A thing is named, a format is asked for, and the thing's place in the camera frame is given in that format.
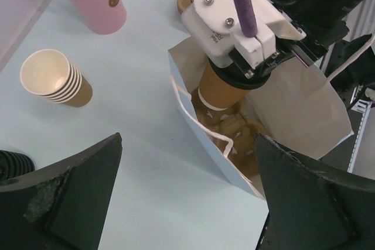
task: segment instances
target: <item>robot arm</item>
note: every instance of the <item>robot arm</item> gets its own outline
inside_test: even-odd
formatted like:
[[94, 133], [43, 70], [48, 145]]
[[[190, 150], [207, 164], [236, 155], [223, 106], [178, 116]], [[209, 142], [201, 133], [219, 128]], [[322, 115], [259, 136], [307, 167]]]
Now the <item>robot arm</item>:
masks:
[[246, 23], [241, 22], [234, 0], [194, 0], [182, 13], [182, 22], [217, 68], [225, 72], [235, 64], [251, 84], [252, 79], [266, 80], [273, 69], [294, 56], [312, 65], [347, 35], [342, 18], [360, 1], [251, 0], [257, 27], [254, 37], [244, 34]]

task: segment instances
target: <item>stack of paper cups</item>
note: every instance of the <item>stack of paper cups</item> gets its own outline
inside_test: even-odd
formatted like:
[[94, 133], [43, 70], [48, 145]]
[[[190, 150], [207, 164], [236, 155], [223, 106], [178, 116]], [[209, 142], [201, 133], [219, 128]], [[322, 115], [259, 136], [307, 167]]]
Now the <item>stack of paper cups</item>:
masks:
[[30, 93], [56, 104], [86, 105], [93, 89], [67, 57], [53, 49], [29, 56], [21, 67], [20, 79]]

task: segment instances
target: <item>screw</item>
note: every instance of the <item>screw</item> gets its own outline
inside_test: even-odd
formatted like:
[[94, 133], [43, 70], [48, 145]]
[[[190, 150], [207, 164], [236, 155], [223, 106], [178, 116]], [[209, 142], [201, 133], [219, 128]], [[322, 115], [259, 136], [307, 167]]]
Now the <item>screw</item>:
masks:
[[206, 5], [211, 5], [213, 3], [213, 0], [204, 0]]
[[280, 55], [280, 51], [276, 50], [276, 52], [271, 55], [271, 58], [276, 59], [279, 55]]
[[225, 24], [227, 26], [233, 26], [234, 25], [234, 19], [233, 18], [228, 18], [225, 20]]
[[254, 73], [253, 73], [251, 70], [249, 70], [248, 72], [245, 73], [245, 77], [246, 77], [247, 79], [250, 79], [250, 78], [253, 77], [253, 76], [254, 76]]

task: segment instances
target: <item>pink container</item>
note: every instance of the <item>pink container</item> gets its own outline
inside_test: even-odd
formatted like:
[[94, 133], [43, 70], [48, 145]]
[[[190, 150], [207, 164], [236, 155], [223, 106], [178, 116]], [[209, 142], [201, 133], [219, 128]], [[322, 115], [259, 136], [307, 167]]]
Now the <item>pink container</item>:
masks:
[[87, 26], [100, 35], [118, 31], [127, 19], [121, 0], [71, 0]]

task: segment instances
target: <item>purple rod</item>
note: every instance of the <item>purple rod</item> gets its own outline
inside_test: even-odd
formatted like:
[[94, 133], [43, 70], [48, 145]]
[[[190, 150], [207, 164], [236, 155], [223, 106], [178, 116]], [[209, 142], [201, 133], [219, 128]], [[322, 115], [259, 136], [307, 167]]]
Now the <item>purple rod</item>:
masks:
[[255, 18], [251, 0], [233, 0], [236, 6], [238, 19], [243, 34], [246, 37], [255, 37], [258, 33], [257, 20]]

